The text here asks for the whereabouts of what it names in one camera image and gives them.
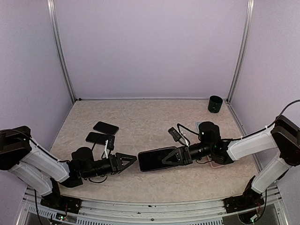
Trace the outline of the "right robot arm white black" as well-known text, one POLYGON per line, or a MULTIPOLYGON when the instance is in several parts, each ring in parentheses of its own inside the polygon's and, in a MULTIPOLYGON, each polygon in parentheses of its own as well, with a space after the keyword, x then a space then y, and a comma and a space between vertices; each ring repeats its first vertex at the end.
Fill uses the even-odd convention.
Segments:
POLYGON ((249 181, 240 197, 244 208, 250 208, 272 183, 300 164, 300 128, 283 115, 272 125, 239 139, 221 139, 219 126, 210 121, 200 123, 198 129, 199 143, 175 148, 162 163, 188 165, 209 156, 215 163, 227 165, 258 152, 278 149, 273 160, 249 181))

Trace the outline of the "black phone case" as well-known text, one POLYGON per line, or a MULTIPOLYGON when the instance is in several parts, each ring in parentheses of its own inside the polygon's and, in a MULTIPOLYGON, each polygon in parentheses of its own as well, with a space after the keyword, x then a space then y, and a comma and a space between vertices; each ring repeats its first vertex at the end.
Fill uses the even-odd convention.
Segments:
POLYGON ((175 149, 175 146, 171 146, 139 152, 138 162, 140 171, 150 172, 174 167, 174 165, 163 164, 162 160, 175 149))

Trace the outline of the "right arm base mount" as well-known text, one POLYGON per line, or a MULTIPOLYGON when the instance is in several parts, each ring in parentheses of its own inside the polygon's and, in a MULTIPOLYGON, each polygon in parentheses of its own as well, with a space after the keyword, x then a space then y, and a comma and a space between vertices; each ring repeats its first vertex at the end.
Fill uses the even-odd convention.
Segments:
POLYGON ((239 195, 225 198, 223 200, 226 213, 233 213, 242 210, 264 205, 262 195, 239 195))

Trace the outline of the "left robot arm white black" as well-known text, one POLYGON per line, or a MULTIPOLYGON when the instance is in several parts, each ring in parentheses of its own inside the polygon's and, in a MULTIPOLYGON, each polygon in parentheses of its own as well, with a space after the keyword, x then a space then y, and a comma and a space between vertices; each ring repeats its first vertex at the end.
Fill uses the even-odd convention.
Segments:
POLYGON ((107 150, 103 159, 95 160, 88 147, 79 148, 71 157, 71 160, 56 158, 33 139, 27 126, 0 132, 0 169, 17 176, 57 209, 66 203, 60 185, 75 188, 84 180, 106 178, 108 174, 121 173, 137 160, 136 156, 107 150))

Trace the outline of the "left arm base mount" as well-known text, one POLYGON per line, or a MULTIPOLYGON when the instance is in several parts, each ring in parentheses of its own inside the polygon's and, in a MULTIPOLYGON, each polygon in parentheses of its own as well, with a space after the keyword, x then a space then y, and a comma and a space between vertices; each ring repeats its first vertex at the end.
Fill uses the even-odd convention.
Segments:
POLYGON ((60 196, 58 198, 43 197, 40 204, 51 209, 60 210, 66 213, 78 214, 82 200, 69 196, 60 196))

